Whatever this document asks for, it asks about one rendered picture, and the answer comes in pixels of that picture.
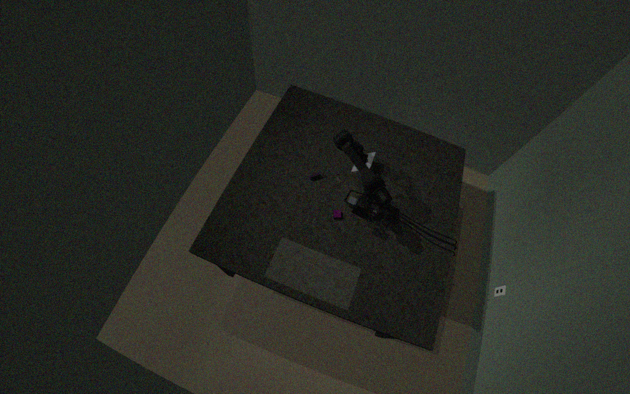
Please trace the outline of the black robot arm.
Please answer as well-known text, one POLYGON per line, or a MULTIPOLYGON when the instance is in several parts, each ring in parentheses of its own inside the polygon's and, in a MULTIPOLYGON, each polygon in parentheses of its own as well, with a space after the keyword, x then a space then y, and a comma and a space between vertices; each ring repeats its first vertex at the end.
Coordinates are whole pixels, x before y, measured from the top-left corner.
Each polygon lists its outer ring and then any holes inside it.
POLYGON ((390 203, 393 198, 388 193, 388 190, 384 188, 386 186, 385 181, 380 174, 377 174, 367 168, 365 164, 368 155, 363 153, 363 146, 359 143, 353 142, 353 136, 351 136, 345 129, 343 129, 341 133, 337 134, 333 139, 336 147, 347 153, 355 166, 358 168, 367 191, 369 191, 371 195, 375 194, 371 201, 375 201, 380 206, 390 203))

